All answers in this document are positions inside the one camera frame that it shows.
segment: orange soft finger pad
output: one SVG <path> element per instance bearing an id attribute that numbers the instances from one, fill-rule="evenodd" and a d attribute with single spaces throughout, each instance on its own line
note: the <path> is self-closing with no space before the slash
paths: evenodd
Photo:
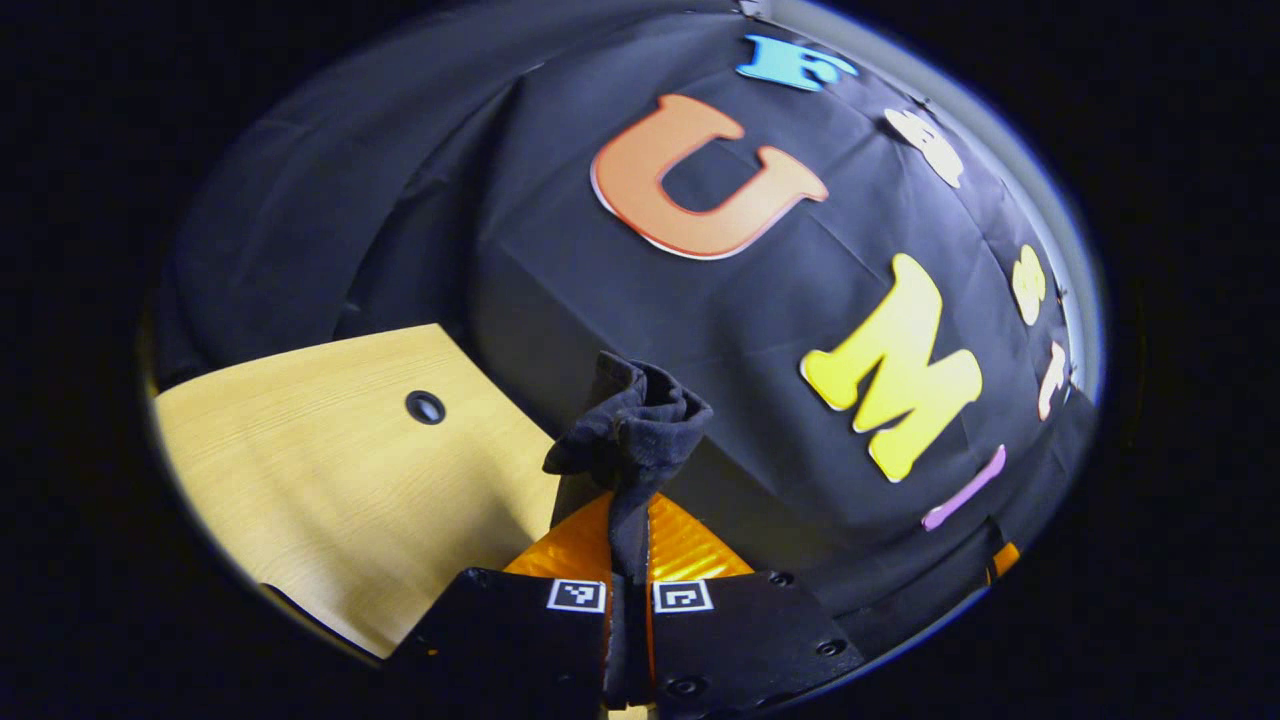
<path id="1" fill-rule="evenodd" d="M 535 578 L 609 582 L 609 501 L 604 493 L 507 565 Z M 649 503 L 649 582 L 746 575 L 751 568 L 696 518 L 663 495 Z"/>

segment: yellow letter m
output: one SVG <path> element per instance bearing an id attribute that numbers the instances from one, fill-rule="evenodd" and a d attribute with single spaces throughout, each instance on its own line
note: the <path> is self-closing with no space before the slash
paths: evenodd
<path id="1" fill-rule="evenodd" d="M 858 401 L 858 383 L 877 365 L 867 398 L 854 415 L 864 433 L 906 413 L 872 437 L 869 452 L 890 482 L 911 471 L 916 457 L 960 410 L 982 395 L 982 370 L 968 350 L 929 364 L 942 318 L 942 295 L 910 256 L 893 256 L 893 287 L 876 311 L 831 352 L 814 350 L 800 374 L 835 410 Z"/>

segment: black background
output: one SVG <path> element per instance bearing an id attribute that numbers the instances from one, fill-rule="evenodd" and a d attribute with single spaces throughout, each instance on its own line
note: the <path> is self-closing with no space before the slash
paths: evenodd
<path id="1" fill-rule="evenodd" d="M 148 452 L 132 347 L 165 243 L 228 143 L 424 5 L 178 5 L 5 8 L 31 227 L 12 231 L 5 275 L 19 602 L 0 712 L 362 716 L 370 674 L 237 584 L 187 523 Z M 794 716 L 1275 716 L 1265 24 L 1033 5 L 849 10 L 978 91 L 1078 193 L 1112 300 L 1098 447 L 995 592 Z"/>

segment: black cloth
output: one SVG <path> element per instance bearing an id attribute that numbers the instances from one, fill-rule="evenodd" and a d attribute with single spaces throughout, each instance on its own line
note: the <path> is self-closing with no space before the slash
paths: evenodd
<path id="1" fill-rule="evenodd" d="M 737 74 L 751 33 L 838 55 L 746 19 L 728 0 L 561 0 L 536 10 L 489 0 L 360 50 L 251 127 L 196 201 L 157 296 L 160 386 L 440 323 L 559 437 L 581 414 L 600 350 L 644 357 L 717 409 L 663 492 L 754 568 L 812 578 L 833 615 L 936 568 L 1000 503 L 1020 507 L 1019 525 L 1034 534 L 1073 468 L 1034 483 L 1027 473 L 1078 456 L 1093 416 L 1092 398 L 1076 392 L 1064 406 L 1064 391 L 1046 421 L 1037 415 L 1051 342 L 1071 354 L 1041 238 L 1004 182 L 928 118 L 964 164 L 959 190 L 943 182 L 883 120 L 886 109 L 927 110 L 872 70 L 820 92 Z M 722 202 L 759 169 L 765 145 L 813 169 L 828 200 L 801 201 L 724 260 L 655 249 L 600 204 L 590 164 L 664 94 L 707 102 L 745 129 L 666 176 L 682 206 Z M 1010 291 L 1024 245 L 1050 288 L 1032 327 Z M 797 365 L 867 319 L 893 283 L 897 252 L 942 297 L 929 360 L 972 351 L 983 391 L 909 478 L 890 483 L 868 455 L 869 434 L 852 433 L 851 413 L 827 407 Z M 1085 429 L 1057 432 L 1069 418 Z M 998 445 L 1005 471 L 923 533 L 920 518 Z M 563 487 L 556 519 L 595 492 L 581 478 Z"/>
<path id="2" fill-rule="evenodd" d="M 649 501 L 689 460 L 713 411 L 660 368 L 602 352 L 590 409 L 556 441 L 543 470 L 590 474 L 609 502 L 613 607 L 604 665 L 609 707 L 650 698 Z"/>

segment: orange letter u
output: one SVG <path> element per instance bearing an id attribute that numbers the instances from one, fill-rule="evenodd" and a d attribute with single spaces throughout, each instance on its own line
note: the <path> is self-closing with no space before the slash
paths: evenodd
<path id="1" fill-rule="evenodd" d="M 658 110 L 609 141 L 591 163 L 600 202 L 641 237 L 695 260 L 736 255 L 796 202 L 822 202 L 827 186 L 799 160 L 768 145 L 763 168 L 714 210 L 691 213 L 667 195 L 662 178 L 718 137 L 737 140 L 742 126 L 716 108 L 684 95 L 663 95 Z"/>

